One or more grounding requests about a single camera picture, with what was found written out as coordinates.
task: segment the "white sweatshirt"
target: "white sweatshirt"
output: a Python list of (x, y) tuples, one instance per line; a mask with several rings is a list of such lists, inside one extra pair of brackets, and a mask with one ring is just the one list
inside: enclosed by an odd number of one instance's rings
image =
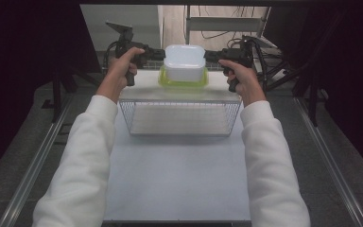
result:
[[(101, 226), (117, 106), (93, 96), (70, 131), (60, 166), (34, 210), (33, 226)], [(252, 226), (310, 226), (280, 122), (267, 101), (241, 113)]]

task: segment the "dark background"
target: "dark background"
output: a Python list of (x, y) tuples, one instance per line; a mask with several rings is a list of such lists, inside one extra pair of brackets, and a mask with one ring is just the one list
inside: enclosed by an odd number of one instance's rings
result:
[[(331, 13), (312, 9), (301, 13), (302, 21), (276, 26), (289, 28), (281, 31), (294, 40), (285, 52), (292, 65), (308, 58)], [(26, 119), (36, 88), (67, 65), (99, 71), (78, 4), (0, 1), (0, 158)], [(349, 7), (316, 70), (329, 95), (327, 110), (363, 156), (363, 2)]]

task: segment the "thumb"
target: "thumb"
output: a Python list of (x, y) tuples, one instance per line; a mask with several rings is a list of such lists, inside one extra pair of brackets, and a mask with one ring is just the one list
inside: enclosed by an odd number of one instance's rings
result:
[(139, 54), (143, 54), (145, 52), (144, 49), (140, 49), (137, 47), (133, 47), (132, 49), (128, 50), (128, 52), (126, 52), (121, 59), (125, 59), (127, 61), (131, 61), (132, 58), (134, 58), (134, 55), (139, 55)]
[(229, 60), (219, 60), (219, 63), (223, 66), (229, 67), (233, 70), (236, 69), (236, 67), (238, 67), (238, 63), (233, 62), (233, 61), (229, 61)]

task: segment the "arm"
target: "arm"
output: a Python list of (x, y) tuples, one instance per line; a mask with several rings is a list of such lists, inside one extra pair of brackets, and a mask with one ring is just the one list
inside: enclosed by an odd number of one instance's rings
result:
[(231, 61), (219, 63), (234, 70), (228, 81), (240, 81), (236, 92), (245, 106), (240, 116), (252, 226), (310, 226), (281, 123), (273, 117), (255, 73)]
[(106, 209), (110, 153), (114, 141), (114, 118), (120, 91), (126, 86), (126, 72), (135, 54), (131, 49), (115, 64), (80, 114), (51, 184), (38, 201), (33, 226), (101, 226)]

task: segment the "hand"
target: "hand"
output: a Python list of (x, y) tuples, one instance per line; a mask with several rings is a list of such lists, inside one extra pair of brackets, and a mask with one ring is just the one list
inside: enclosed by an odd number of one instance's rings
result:
[(219, 60), (219, 63), (234, 71), (229, 71), (229, 75), (227, 75), (228, 83), (235, 78), (240, 81), (235, 90), (243, 98), (244, 107), (252, 104), (252, 102), (267, 100), (255, 72), (251, 68), (246, 68), (239, 63), (228, 60)]
[(130, 61), (135, 55), (143, 53), (144, 49), (133, 47), (120, 57), (120, 59), (111, 60), (108, 73), (96, 91), (96, 94), (105, 96), (111, 99), (114, 103), (117, 103), (120, 92), (128, 83), (125, 77), (126, 73), (131, 71), (133, 75), (137, 74), (137, 67), (130, 63)]

